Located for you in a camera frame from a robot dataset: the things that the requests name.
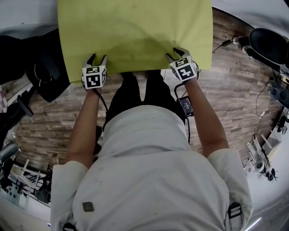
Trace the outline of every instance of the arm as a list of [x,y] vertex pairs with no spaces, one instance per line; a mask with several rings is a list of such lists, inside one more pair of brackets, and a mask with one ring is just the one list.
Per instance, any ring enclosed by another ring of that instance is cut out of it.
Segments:
[[197,79],[190,79],[185,83],[185,87],[194,111],[203,155],[207,158],[216,150],[228,148],[223,126],[198,85]]
[[87,96],[76,120],[68,145],[66,162],[77,161],[90,168],[93,163],[99,97],[93,90]]

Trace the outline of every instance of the wooden floor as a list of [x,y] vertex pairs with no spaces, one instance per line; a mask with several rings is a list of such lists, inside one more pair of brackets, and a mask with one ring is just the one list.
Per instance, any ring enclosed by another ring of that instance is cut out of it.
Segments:
[[[247,36],[252,30],[243,22],[213,10],[214,45],[218,47],[223,41],[234,36]],[[172,95],[174,86],[179,81],[170,70],[166,70],[166,83],[170,86]],[[213,54],[212,69],[203,70],[199,84],[206,97],[219,116],[230,144],[239,150],[241,159],[248,157],[246,143],[252,139],[259,118],[256,116],[256,98],[264,88],[269,77],[272,77],[269,67],[250,59],[236,45],[219,48]],[[145,94],[145,78],[137,74],[141,97]],[[109,76],[103,88],[103,98],[110,105],[112,97],[120,87],[122,78],[119,75]],[[30,159],[29,166],[46,171],[48,164],[53,164],[53,157],[58,156],[64,163],[66,147],[71,129],[84,102],[86,91],[82,86],[70,85],[55,101],[47,103],[35,94],[31,100],[34,116],[25,117],[17,132],[17,142],[22,152],[16,158],[24,164]],[[266,90],[260,95],[257,106],[261,114],[267,105],[269,96]],[[280,106],[270,102],[258,134],[267,135],[271,129]],[[104,107],[101,103],[99,110],[99,125],[105,119]],[[190,118],[191,148],[201,152],[200,142],[196,132],[194,118]]]

